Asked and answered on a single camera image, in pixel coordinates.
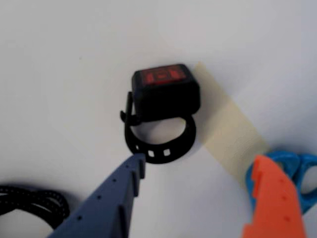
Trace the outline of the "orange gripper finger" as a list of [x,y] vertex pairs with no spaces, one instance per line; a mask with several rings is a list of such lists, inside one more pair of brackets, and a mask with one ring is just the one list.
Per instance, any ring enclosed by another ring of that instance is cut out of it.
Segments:
[[256,200],[252,222],[243,238],[305,238],[298,193],[291,179],[271,158],[257,155],[251,179]]

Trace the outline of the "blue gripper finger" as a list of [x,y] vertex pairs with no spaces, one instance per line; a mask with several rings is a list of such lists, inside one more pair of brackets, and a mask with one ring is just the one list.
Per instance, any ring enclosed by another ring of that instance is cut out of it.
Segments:
[[53,233],[52,238],[127,238],[146,157],[124,161]]

